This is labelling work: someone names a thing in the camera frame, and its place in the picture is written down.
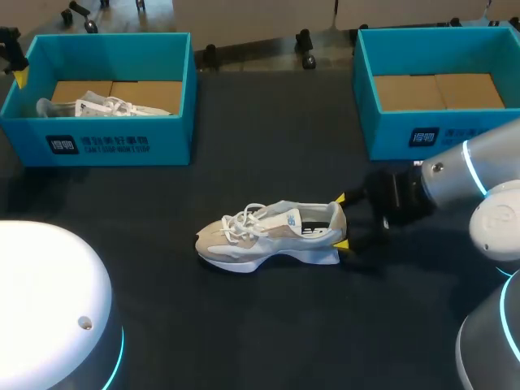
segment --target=cardboard box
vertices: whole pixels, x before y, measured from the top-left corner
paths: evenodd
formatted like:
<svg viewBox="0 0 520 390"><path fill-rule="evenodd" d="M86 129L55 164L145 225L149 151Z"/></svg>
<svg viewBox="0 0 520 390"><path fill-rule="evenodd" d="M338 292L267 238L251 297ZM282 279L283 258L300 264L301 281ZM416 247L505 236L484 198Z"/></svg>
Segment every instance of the cardboard box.
<svg viewBox="0 0 520 390"><path fill-rule="evenodd" d="M371 160L430 158L520 117L520 41L508 27L362 29L353 91Z"/></svg>
<svg viewBox="0 0 520 390"><path fill-rule="evenodd" d="M374 79L384 111L446 108L434 76L376 76Z"/></svg>
<svg viewBox="0 0 520 390"><path fill-rule="evenodd" d="M112 81L58 81L51 101L54 103L70 103L83 97L87 91L100 96L110 96Z"/></svg>
<svg viewBox="0 0 520 390"><path fill-rule="evenodd" d="M435 75L447 109L505 108L489 73Z"/></svg>
<svg viewBox="0 0 520 390"><path fill-rule="evenodd" d="M179 114L180 100L182 98L182 82L116 81L112 85L110 95L138 106L160 108L177 115Z"/></svg>
<svg viewBox="0 0 520 390"><path fill-rule="evenodd" d="M34 38L27 56L28 84L20 90L13 83L0 112L0 124L26 167L189 164L197 98L189 34L42 35ZM104 90L97 92L106 96L106 85L112 81L151 81L133 84L148 90L148 98L175 103L168 108L176 114L37 118L40 98L54 95L55 100L74 101L95 89L89 80L104 81L98 85ZM162 95L150 96L163 82L168 87Z"/></svg>

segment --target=black tabletop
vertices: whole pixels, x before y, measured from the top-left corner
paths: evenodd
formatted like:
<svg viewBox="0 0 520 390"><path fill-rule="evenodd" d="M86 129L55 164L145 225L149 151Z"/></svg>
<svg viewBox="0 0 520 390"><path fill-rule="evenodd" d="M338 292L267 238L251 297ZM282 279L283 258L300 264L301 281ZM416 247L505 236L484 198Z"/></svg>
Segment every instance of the black tabletop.
<svg viewBox="0 0 520 390"><path fill-rule="evenodd" d="M199 74L188 167L23 170L0 139L0 218L59 225L110 274L130 389L457 389L463 319L504 280L468 209L394 232L379 272L197 260L193 235L250 202L329 202L371 169L344 71ZM348 210L368 223L367 205Z"/></svg>

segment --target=sneaker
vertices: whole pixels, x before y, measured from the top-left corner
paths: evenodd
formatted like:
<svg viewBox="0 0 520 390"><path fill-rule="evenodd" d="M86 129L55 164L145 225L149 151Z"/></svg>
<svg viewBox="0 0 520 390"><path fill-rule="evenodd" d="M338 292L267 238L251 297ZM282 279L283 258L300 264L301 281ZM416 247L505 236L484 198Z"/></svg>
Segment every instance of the sneaker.
<svg viewBox="0 0 520 390"><path fill-rule="evenodd" d="M345 214L335 201L328 205L254 203L204 227L197 233L195 249L207 262L231 272L253 272L275 254L309 264L337 264L340 258L334 244L344 240L346 233Z"/></svg>
<svg viewBox="0 0 520 390"><path fill-rule="evenodd" d="M117 97L103 97L88 91L81 99L71 103L53 103L42 98L36 104L38 116L55 118L60 116L152 116L169 115L158 108L134 106Z"/></svg>

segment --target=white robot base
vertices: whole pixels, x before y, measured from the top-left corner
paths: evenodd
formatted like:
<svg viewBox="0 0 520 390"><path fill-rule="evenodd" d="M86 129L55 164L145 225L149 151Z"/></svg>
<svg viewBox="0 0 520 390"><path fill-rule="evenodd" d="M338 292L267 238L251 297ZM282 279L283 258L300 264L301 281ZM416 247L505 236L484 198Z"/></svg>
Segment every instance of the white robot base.
<svg viewBox="0 0 520 390"><path fill-rule="evenodd" d="M0 388L123 387L124 332L101 259L45 223L0 222Z"/></svg>

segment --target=robotic arm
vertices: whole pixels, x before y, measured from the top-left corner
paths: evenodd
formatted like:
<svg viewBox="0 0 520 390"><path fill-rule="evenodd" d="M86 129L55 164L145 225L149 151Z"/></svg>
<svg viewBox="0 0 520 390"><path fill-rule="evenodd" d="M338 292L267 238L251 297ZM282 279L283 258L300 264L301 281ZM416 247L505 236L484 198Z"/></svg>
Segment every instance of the robotic arm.
<svg viewBox="0 0 520 390"><path fill-rule="evenodd" d="M435 207L482 199L470 220L475 246L488 258L520 259L520 120L464 141L422 164L422 186Z"/></svg>
<svg viewBox="0 0 520 390"><path fill-rule="evenodd" d="M17 28L0 27L0 58L8 62L3 72L7 75L13 73L22 89L27 84L29 61L18 42L20 35Z"/></svg>
<svg viewBox="0 0 520 390"><path fill-rule="evenodd" d="M367 198L379 235L458 202L482 202L470 220L475 246L488 258L520 263L520 119L464 141L404 172L370 173L342 194L343 207Z"/></svg>

